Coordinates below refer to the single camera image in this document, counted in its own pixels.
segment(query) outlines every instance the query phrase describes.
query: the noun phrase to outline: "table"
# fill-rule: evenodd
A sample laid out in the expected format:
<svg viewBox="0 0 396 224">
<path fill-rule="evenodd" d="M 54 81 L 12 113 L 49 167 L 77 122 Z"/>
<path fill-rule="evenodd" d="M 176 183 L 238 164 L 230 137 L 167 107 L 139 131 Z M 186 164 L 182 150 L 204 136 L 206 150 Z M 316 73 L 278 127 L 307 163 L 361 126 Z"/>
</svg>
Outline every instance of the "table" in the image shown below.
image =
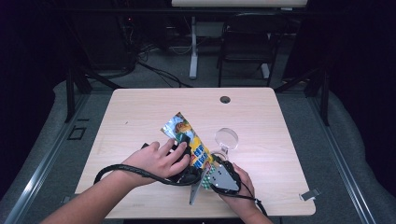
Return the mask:
<svg viewBox="0 0 396 224">
<path fill-rule="evenodd" d="M 307 0 L 172 0 L 173 7 L 281 7 L 290 10 L 292 7 L 305 7 Z M 190 79 L 197 78 L 198 53 L 196 42 L 195 17 L 191 20 L 191 64 Z M 262 75 L 269 76 L 268 65 L 262 65 Z"/>
<path fill-rule="evenodd" d="M 220 97 L 228 96 L 224 104 Z M 239 146 L 230 161 L 250 175 L 256 197 L 269 216 L 309 216 L 313 201 L 275 93 L 269 88 L 129 89 L 116 90 L 109 102 L 76 193 L 92 185 L 104 167 L 122 162 L 144 143 L 168 137 L 161 127 L 181 112 L 210 150 L 219 149 L 215 133 L 231 128 Z M 131 191 L 107 218 L 235 217 L 212 190 L 200 189 L 189 205 L 190 187 L 154 183 Z"/>
</svg>

